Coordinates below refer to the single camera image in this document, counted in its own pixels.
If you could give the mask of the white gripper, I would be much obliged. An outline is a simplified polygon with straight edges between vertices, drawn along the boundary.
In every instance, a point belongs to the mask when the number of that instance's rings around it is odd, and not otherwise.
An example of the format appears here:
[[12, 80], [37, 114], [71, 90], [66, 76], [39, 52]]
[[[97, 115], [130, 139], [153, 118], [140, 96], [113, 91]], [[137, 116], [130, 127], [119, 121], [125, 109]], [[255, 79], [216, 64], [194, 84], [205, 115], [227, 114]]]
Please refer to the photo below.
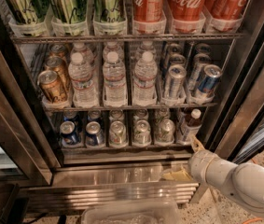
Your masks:
[[[190, 139], [192, 149], [196, 153], [189, 159], [188, 169], [191, 176], [196, 181], [202, 183], [206, 181], [208, 166], [214, 158], [217, 158], [217, 155], [209, 150], [205, 150], [203, 144], [195, 135], [192, 135]], [[169, 181], [189, 182], [192, 180], [192, 177], [185, 169], [180, 169], [178, 171], [167, 169], [164, 170], [160, 176]]]

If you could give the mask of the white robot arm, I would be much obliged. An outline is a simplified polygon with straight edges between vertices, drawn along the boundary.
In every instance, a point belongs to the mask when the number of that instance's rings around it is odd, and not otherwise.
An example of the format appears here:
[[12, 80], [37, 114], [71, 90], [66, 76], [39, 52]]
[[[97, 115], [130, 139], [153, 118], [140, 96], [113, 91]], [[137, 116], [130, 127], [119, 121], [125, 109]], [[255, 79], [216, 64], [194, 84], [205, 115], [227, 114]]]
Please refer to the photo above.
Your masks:
[[195, 135], [191, 140], [194, 154], [188, 161], [188, 168], [166, 169], [160, 177], [207, 184], [247, 212], [264, 218], [264, 167], [252, 162], [236, 164], [226, 161], [205, 149]]

